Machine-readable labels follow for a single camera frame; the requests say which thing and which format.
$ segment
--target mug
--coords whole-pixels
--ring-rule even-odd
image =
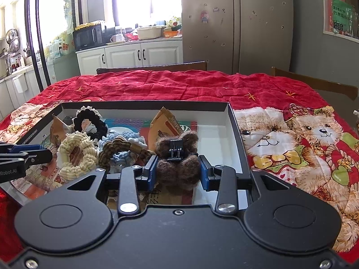
[[[120,42],[120,41],[124,41],[124,40],[125,40],[125,38],[123,37],[122,33],[113,35],[110,39],[111,42]]]

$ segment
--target microwave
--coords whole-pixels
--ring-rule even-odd
[[[106,26],[104,23],[75,30],[73,35],[76,51],[104,46],[108,42],[103,39],[105,32]]]

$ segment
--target bottle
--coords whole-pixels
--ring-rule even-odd
[[[20,62],[21,62],[21,65],[24,67],[25,66],[25,60],[24,60],[23,55],[20,56]]]

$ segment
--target metal screw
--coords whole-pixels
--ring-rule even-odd
[[[183,215],[184,214],[184,211],[183,210],[180,210],[180,209],[177,209],[173,212],[175,215]]]
[[[39,264],[35,260],[29,259],[25,262],[25,266],[29,269],[36,269]]]
[[[319,268],[320,269],[329,269],[332,266],[332,262],[330,260],[324,260],[322,263],[320,263]]]
[[[235,209],[236,209],[236,207],[230,203],[223,203],[223,204],[218,205],[218,210],[221,212],[232,212]]]
[[[137,210],[137,205],[134,203],[124,203],[121,204],[120,209],[123,212],[134,212]]]

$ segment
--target black scrunchie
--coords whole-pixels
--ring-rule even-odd
[[[102,139],[103,136],[107,135],[107,127],[105,122],[103,122],[96,113],[90,109],[81,110],[80,113],[74,118],[74,129],[75,131],[82,132],[82,122],[88,119],[95,126],[96,132],[87,132],[86,134],[90,137],[91,140],[97,138],[98,140]]]

